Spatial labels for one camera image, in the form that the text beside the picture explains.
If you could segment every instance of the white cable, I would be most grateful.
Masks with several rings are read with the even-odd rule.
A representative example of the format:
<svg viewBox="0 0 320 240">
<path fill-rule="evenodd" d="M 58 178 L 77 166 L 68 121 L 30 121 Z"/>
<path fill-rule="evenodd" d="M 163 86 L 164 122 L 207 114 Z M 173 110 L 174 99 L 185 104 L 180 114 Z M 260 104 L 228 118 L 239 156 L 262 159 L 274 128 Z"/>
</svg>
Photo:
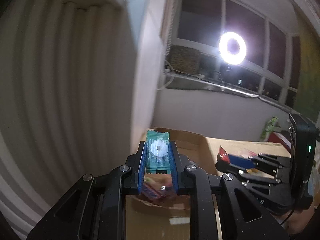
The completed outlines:
<svg viewBox="0 0 320 240">
<path fill-rule="evenodd" d="M 166 60 L 166 63 L 169 65 L 169 67 L 172 70 L 172 76 L 171 76 L 170 80 L 166 84 L 164 84 L 162 87 L 158 88 L 158 90 L 165 89 L 168 85 L 170 85 L 172 83 L 172 81 L 174 79 L 174 75 L 173 75 L 174 74 L 174 69 L 173 69 L 172 65 L 167 60 Z"/>
</svg>

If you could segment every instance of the window pane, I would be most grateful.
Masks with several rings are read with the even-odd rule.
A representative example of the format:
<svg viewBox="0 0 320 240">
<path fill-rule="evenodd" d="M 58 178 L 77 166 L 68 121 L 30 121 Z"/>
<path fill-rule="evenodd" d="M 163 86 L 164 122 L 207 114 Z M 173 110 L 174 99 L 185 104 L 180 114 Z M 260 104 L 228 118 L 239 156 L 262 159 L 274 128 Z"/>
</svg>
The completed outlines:
<svg viewBox="0 0 320 240">
<path fill-rule="evenodd" d="M 270 23 L 270 54 L 268 70 L 283 78 L 285 65 L 285 34 Z"/>
<path fill-rule="evenodd" d="M 216 66 L 216 58 L 201 54 L 200 67 L 198 74 L 204 75 L 207 78 L 214 78 L 214 71 Z"/>
<path fill-rule="evenodd" d="M 291 90 L 288 90 L 287 99 L 285 104 L 291 108 L 293 108 L 294 102 L 296 100 L 297 93 Z"/>
<path fill-rule="evenodd" d="M 265 47 L 265 20 L 243 6 L 226 1 L 226 31 L 238 33 L 245 41 L 245 59 L 263 66 Z"/>
<path fill-rule="evenodd" d="M 260 76 L 245 68 L 222 64 L 221 78 L 224 82 L 258 92 Z"/>
<path fill-rule="evenodd" d="M 178 38 L 218 46 L 221 0 L 182 0 Z"/>
<path fill-rule="evenodd" d="M 291 70 L 291 80 L 290 86 L 293 88 L 298 88 L 299 76 L 300 76 L 300 37 L 292 37 L 293 44 L 293 55 L 292 55 L 292 70 Z"/>
<path fill-rule="evenodd" d="M 273 98 L 274 100 L 279 100 L 279 96 L 281 93 L 281 87 L 277 84 L 274 84 L 270 80 L 266 79 L 264 83 L 264 88 L 262 91 L 262 95 Z"/>
</svg>

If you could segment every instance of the window frame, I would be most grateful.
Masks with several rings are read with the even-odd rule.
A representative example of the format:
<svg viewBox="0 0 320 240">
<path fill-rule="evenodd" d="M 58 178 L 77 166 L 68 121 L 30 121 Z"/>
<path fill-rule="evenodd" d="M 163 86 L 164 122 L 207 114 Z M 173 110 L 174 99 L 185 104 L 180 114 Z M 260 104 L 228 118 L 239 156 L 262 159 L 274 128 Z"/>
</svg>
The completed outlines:
<svg viewBox="0 0 320 240">
<path fill-rule="evenodd" d="M 239 0 L 230 0 L 230 1 L 237 3 L 241 6 L 243 6 L 244 8 L 254 12 L 258 16 L 263 18 L 265 21 L 265 51 L 264 51 L 263 66 L 256 65 L 255 63 L 252 63 L 252 62 L 245 59 L 241 64 L 239 64 L 235 67 L 246 68 L 246 69 L 261 76 L 259 89 L 258 89 L 259 95 L 262 94 L 266 79 L 269 79 L 273 83 L 279 85 L 281 87 L 281 93 L 280 93 L 278 102 L 281 104 L 284 104 L 286 101 L 286 98 L 287 98 L 288 90 L 292 90 L 295 92 L 298 91 L 297 89 L 290 87 L 289 84 L 290 84 L 291 71 L 292 71 L 292 52 L 293 52 L 292 37 L 299 36 L 299 34 L 285 32 L 282 28 L 279 27 L 279 25 L 277 23 L 275 23 L 274 21 L 270 20 L 265 15 L 258 12 L 258 10 L 256 8 L 254 8 L 254 6 L 249 6 Z M 172 24 L 172 42 L 171 42 L 172 45 L 178 45 L 178 46 L 184 46 L 184 47 L 188 47 L 188 48 L 197 49 L 203 54 L 215 57 L 216 58 L 215 71 L 216 71 L 216 73 L 219 72 L 222 59 L 220 57 L 220 52 L 219 52 L 218 48 L 212 47 L 209 45 L 205 45 L 202 43 L 194 42 L 194 41 L 179 39 L 177 37 L 181 9 L 182 9 L 182 0 L 178 0 L 176 12 L 175 12 L 175 16 L 174 16 L 173 24 Z M 221 3 L 221 35 L 225 32 L 225 28 L 226 28 L 226 13 L 227 13 L 226 12 L 226 0 L 222 0 L 222 3 Z M 275 27 L 277 27 L 280 31 L 282 31 L 286 37 L 286 53 L 285 53 L 285 65 L 284 65 L 284 77 L 283 78 L 277 76 L 276 74 L 274 74 L 268 70 L 269 54 L 270 54 L 270 26 L 269 26 L 270 22 Z"/>
</svg>

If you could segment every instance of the blue gripper pad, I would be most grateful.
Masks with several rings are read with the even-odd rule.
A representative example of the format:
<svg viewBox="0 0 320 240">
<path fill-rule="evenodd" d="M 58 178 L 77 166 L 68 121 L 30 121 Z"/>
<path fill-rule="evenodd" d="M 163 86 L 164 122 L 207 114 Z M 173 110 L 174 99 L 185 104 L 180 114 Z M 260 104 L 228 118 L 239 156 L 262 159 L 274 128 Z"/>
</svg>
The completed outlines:
<svg viewBox="0 0 320 240">
<path fill-rule="evenodd" d="M 144 144 L 143 150 L 142 150 L 142 155 L 141 155 L 141 160 L 140 160 L 140 166 L 138 170 L 138 193 L 141 193 L 141 187 L 143 185 L 143 180 L 144 180 L 144 173 L 146 170 L 146 163 L 147 163 L 147 143 Z"/>
<path fill-rule="evenodd" d="M 170 163 L 170 170 L 171 170 L 172 185 L 175 192 L 178 193 L 178 173 L 177 173 L 176 162 L 173 156 L 171 143 L 169 143 L 169 163 Z"/>
</svg>

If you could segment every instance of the gray wall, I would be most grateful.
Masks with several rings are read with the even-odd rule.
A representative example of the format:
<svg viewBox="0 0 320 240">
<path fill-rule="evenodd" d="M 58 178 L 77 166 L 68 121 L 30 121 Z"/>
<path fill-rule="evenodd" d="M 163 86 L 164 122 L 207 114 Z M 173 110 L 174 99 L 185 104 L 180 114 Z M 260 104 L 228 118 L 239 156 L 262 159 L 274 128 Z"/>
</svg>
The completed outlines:
<svg viewBox="0 0 320 240">
<path fill-rule="evenodd" d="M 265 122 L 272 116 L 277 116 L 280 126 L 288 129 L 288 114 L 258 98 L 164 89 L 158 91 L 152 124 L 206 137 L 257 141 Z"/>
</svg>

